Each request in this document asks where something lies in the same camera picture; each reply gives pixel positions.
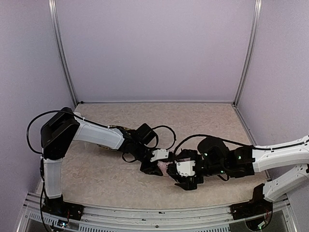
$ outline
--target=wire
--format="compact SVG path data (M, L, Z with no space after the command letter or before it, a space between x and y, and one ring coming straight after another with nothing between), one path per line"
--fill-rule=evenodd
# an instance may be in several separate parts
M223 168L224 171L226 172L233 172L233 170L226 168L225 164L224 164L224 158L220 159L220 165Z
M291 145L286 145L286 146L278 146L278 147L274 147L274 148L261 148L261 147L253 147L253 150L262 150L262 151L272 151L272 150L278 150L278 149L283 149L283 148L289 148L289 147L293 147L293 146L299 146L302 144L306 144L309 142L309 139L304 141L304 142L300 142L297 144L291 144Z
M273 215L273 211L271 210L271 213L270 213L270 218L269 220L267 220L267 224L265 224L265 226L263 228L261 228L262 230L265 229L271 222L272 220L272 215Z
M184 144L186 141L188 141L189 139L192 139L192 138L196 138L196 137L213 137L213 138L219 138L219 137L215 137L215 136L212 136L212 135L208 135L208 134L193 134L193 135L190 135L188 137L186 137L185 139L183 139L174 149L174 152L173 152L173 155L172 155L172 162L173 164L175 165L175 160L177 158L176 156L176 152L177 150L181 147L182 144ZM242 144L242 143L239 143L239 142L235 142L235 141L232 141L232 140L228 140L228 139L222 139L222 138L219 138L221 139L222 141L226 142L226 143L230 143L230 144L235 144L235 145L239 145L239 146L244 146L244 147L253 147L252 145L247 145L247 144Z
M45 228L45 230L47 232L49 232L45 222L44 222L44 218L43 218L43 211L42 211L42 199L43 199L43 193L44 193L44 190L45 190L45 181L43 179L43 187L42 187L42 192L41 192L41 197L40 197L40 213L41 213L41 219L42 219L42 223L43 223L43 226Z
M176 142L176 133L171 127L168 127L166 125L160 125L160 126L154 127L154 128L152 128L152 130L155 130L155 129L158 129L158 128L161 128L161 127L167 128L173 133L173 144L170 147L166 148L166 150L170 150Z
M27 143L28 143L28 146L29 146L29 148L31 149L31 151L33 151L33 152L36 153L36 154L42 155L42 152L36 151L36 150L33 149L32 145L31 145L31 143L30 143L30 140L29 140L29 129L30 129L31 125L32 125L38 118L40 118L40 117L42 117L42 116L44 116L44 115L52 114L52 113L65 113L65 114L68 114L68 115L72 115L72 116L74 116L74 117L76 117L76 118L78 118L78 119L80 119L80 120L85 121L85 122L94 124L94 125L96 125L96 126L107 128L107 126L105 126L105 125L99 124L99 123L97 123L97 122L90 121L90 120L88 120L88 119L85 119L85 118L83 118L83 117L80 117L80 116L78 116L78 115L76 115L76 114L74 114L74 113L71 113L71 112L67 112L67 111L63 111L63 110L51 110L51 111L44 112L44 113L42 113L42 114L36 116L35 118L33 118L33 119L30 121L30 123L28 124L28 126L27 126L27 132L26 132Z
M269 218L269 211L266 210L266 220L268 220L268 218Z
M67 217L68 222L67 222L67 225L69 225L69 222L70 222L69 216L70 216L70 210L68 210L68 217Z
M218 175L218 177L222 179L223 181L228 181L230 179L229 175L226 175L226 179L224 179L221 175Z
M123 130L126 130L129 134L131 134L131 133L136 131L136 130L132 130L132 129L129 129L129 128L126 128L126 127L122 127L122 126L111 126L111 127L108 127L108 128L109 129L114 129L114 128L123 129ZM154 136L155 136L155 145L154 146L146 146L145 144L142 144L142 143L140 143L140 144L143 145L147 149L156 149L156 147L159 144L159 136L156 133L154 134Z

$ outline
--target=beige floor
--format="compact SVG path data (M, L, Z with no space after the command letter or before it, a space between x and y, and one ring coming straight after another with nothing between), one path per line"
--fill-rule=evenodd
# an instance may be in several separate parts
M229 104L81 104L76 112L105 125L116 124L133 129L144 122L151 127L165 124L174 128L177 143L191 134L206 133L249 144ZM160 138L159 147L169 146L171 133L165 129L156 132ZM192 139L183 148L196 149L200 140ZM216 176L205 177L205 183L197 190L184 191L169 177L146 175L139 171L139 167L139 162L125 163L118 152L106 151L94 144L73 142L62 165L64 199L144 209L209 206L248 200L252 197L253 188L266 180L265 173L228 182Z

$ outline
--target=black cable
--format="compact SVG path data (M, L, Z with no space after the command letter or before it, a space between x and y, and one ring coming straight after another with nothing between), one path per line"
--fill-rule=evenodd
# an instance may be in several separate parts
M256 229L254 229L253 230L253 228L249 228L248 227L248 225L247 225L247 228L250 230L250 231L262 231L262 230L264 230L267 226L269 226L269 224L270 224L270 222L271 222L271 220L272 220L272 215L273 215L273 210L271 210L270 211L270 219L266 219L265 217L265 220L263 221L263 222L265 222L265 224L261 227L261 228L259 228L259 227L257 227ZM256 219L258 219L258 218L253 218L253 219L250 219L250 220L245 220L245 222L246 222L246 224L247 224L247 222L249 222L249 221L253 221L253 220L256 220Z
M161 127L167 128L173 133L173 144L169 148L166 148L166 150L170 150L176 142L176 133L171 127L168 127L166 125L160 125L160 126L154 127L154 128L152 128L152 130L155 130L155 129L158 129L158 128L161 128Z
M180 148L180 146L182 144L184 144L186 141L188 141L189 139L192 139L192 138L195 138L195 137L213 137L213 138L216 138L214 136L211 136L211 135L208 135L208 134L193 134L193 135L190 135L188 137L186 137L185 139L183 139L174 149L174 152L173 152L173 155L172 155L172 162L174 165L176 165L175 163L175 160L176 160L176 152L177 150ZM242 143L238 143L238 142L235 142L235 141L231 141L231 140L227 140L227 139L222 139L222 138L219 138L221 139L222 141L224 142L227 142L227 143L230 143L230 144L235 144L235 145L239 145L239 146L245 146L245 147L252 147L251 145L247 145L247 144L242 144Z
M226 175L226 179L224 179L221 175L218 175L218 177L222 179L223 181L228 181L230 179L229 175Z
M220 159L220 165L223 168L224 171L226 172L233 172L233 170L226 168L225 164L224 164L224 158Z
M35 118L33 118L33 119L30 121L30 123L28 124L28 126L27 126L27 132L26 132L27 143L28 143L28 146L29 146L29 148L31 149L31 151L33 151L33 152L36 153L36 154L40 154L40 155L41 155L42 152L34 150L33 147L31 146L31 143L30 143L30 140L29 140L29 129L30 129L31 125L32 125L38 118L40 118L40 117L42 117L42 116L44 116L44 115L52 114L52 113L65 113L65 114L69 114L69 115L72 115L72 116L74 116L74 117L76 117L76 118L78 118L78 119L80 119L80 120L85 121L85 122L94 124L94 125L99 126L99 127L107 128L107 126L105 126L105 125L99 124L99 123L97 123L97 122L90 121L90 120L88 120L88 119L85 119L85 118L83 118L83 117L80 117L80 116L78 116L78 115L76 115L76 114L74 114L74 113L71 113L71 112L62 111L62 110L51 110L51 111L44 112L44 113L42 113L42 114L36 116Z
M253 150L261 150L261 151L272 151L272 150L278 150L278 149L283 149L283 148L289 148L289 147L293 147L293 146L299 146L302 144L306 144L309 142L309 139L307 141L301 142L301 143L297 143L297 144L291 144L291 145L286 145L286 146L278 146L278 147L274 147L274 148L260 148L260 147L253 147Z
M43 223L43 226L45 228L45 230L47 232L50 232L44 222L44 218L43 218L43 211L42 211L42 199L43 199L43 193L44 193L44 190L45 190L45 181L43 179L43 187L42 187L42 192L41 192L41 197L40 197L40 213L41 213L41 219L42 219L42 223Z
M122 129L122 130L126 130L124 127L122 127L122 126L112 126L112 127L109 127L109 129L114 129L114 128L117 128L117 129ZM133 133L133 132L135 132L136 130L126 130L127 131L127 133ZM146 146L145 144L142 144L142 143L140 143L141 145L143 145L145 148L147 148L147 149L155 149L157 146L158 146L158 144L159 144L159 136L155 133L155 146L152 146L152 147L150 147L150 146Z
M130 160L130 161L127 161L126 158L125 158L125 153L122 153L122 159L127 162L127 163L134 163L135 161L137 161L137 159L133 159L133 160Z

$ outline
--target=white plastic part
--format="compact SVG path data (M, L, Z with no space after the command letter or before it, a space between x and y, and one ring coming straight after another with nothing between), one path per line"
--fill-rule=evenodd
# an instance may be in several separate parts
M100 127L78 118L75 118L80 126L73 138L75 141L85 141L93 144L99 144L111 149L118 149L123 141L123 134L118 129L109 129Z
M194 176L195 171L193 171L193 167L195 166L195 161L184 161L176 164L177 172L181 176Z
M77 115L77 116L79 116L79 117L81 117L81 116L82 116L82 114L81 114L81 113L79 113L79 112L74 112L74 114L75 114L75 115Z
M306 164L299 164L279 178L265 183L263 187L264 199L274 202L283 194L300 186L309 179L309 173L306 172L307 169L308 166Z
M158 149L152 152L153 157L150 159L150 162L154 162L156 160L163 160L169 157L169 151L166 149Z
M281 148L277 150L268 150L268 151L253 150L252 156L253 158L255 158L255 162L253 163L254 172L259 173L271 168L277 168L300 163L309 163L309 144L306 143L306 141L308 140L309 136L305 136L301 139L283 144L277 144L271 146L256 146L259 148L274 149L276 147L289 146L301 142L305 143L302 145Z
M49 199L61 197L61 164L62 159L43 159L45 191Z
M261 229L262 226L264 226L264 225L265 225L265 221L262 221L260 224L257 225L257 227Z

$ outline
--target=metal frame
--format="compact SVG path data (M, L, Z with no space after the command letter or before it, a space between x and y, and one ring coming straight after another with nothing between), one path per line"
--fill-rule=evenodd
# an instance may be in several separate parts
M285 223L288 227L289 232L298 232L297 226L296 226L296 221L295 221L295 215L293 212L292 207L287 207L283 211L284 218L285 218Z
M77 100L76 92L75 92L73 82L70 76L67 59L66 59L64 49L63 49L59 21L58 21L58 16L57 16L56 0L49 0L49 11L50 11L50 15L52 18L54 33L56 37L56 43L57 43L58 52L59 52L59 56L60 56L60 60L61 60L62 68L63 68L64 77L65 77L65 80L68 86L71 100L74 104L74 107L76 107L78 104L78 100Z
M81 221L70 220L73 232L214 232L229 231L229 224L241 220L233 220L229 205L186 208L186 209L127 209L116 207L101 207L84 205L84 213ZM290 215L290 204L286 196L280 197L274 202L273 212L284 211ZM64 218L47 213L43 214L46 224L51 225ZM19 223L14 231L26 231L29 220L41 222L40 196L28 193L22 211L19 215Z
M234 104L232 104L232 107L233 107L233 109L234 109L234 111L235 111L235 113L236 113L236 115L237 115L237 117L238 117L242 127L244 128L250 143L252 145L256 146L257 145L256 140L255 140L254 136L252 135L250 129L248 128L248 126L247 126L243 116L241 115L241 112L239 111L239 109Z
M235 96L235 100L234 100L234 105L236 107L239 104L239 101L240 101L240 98L241 98L241 95L242 95L242 92L245 86L245 82L247 79L247 74L248 74L248 70L249 70L249 66L250 66L250 62L251 62L251 58L253 54L253 49L254 49L255 38L257 35L257 28L258 28L259 19L260 19L261 8L262 8L262 0L255 0L255 8L254 8L248 50L246 54L245 63L242 69L240 83L239 83L236 96Z
M56 8L56 0L48 0L49 1L49 9L50 9L50 15L54 27L54 33L56 37L56 43L57 43L57 48L63 68L63 72L65 75L65 80L68 86L69 94L71 97L71 100L74 104L74 107L76 107L79 103L76 91L74 89L74 85L70 76L69 68L68 68L68 63L65 57L65 52L62 44L62 39L61 39L61 33L60 33L60 25L58 21L58 16L57 16L57 8ZM261 5L262 5L262 0L255 0L255 7L254 7L254 13L253 13L253 21L252 21L252 27L251 27L251 33L250 33L250 39L249 39L249 45L247 49L247 54L245 58L245 63L243 66L242 74L241 74L241 79L240 83L237 89L237 93L235 96L235 99L233 101L233 104L237 107L239 100L241 98L241 94L244 89L245 81L247 78L247 73L253 53L253 47L254 47L254 42L257 34L257 27L258 27L258 22L259 22L259 17L260 17L260 12L261 12ZM97 101L97 102L83 102L83 103L88 103L88 104L93 104L93 103L135 103L135 102L178 102L178 101ZM231 103L231 102L225 102L225 101L179 101L179 102L204 102L204 103Z

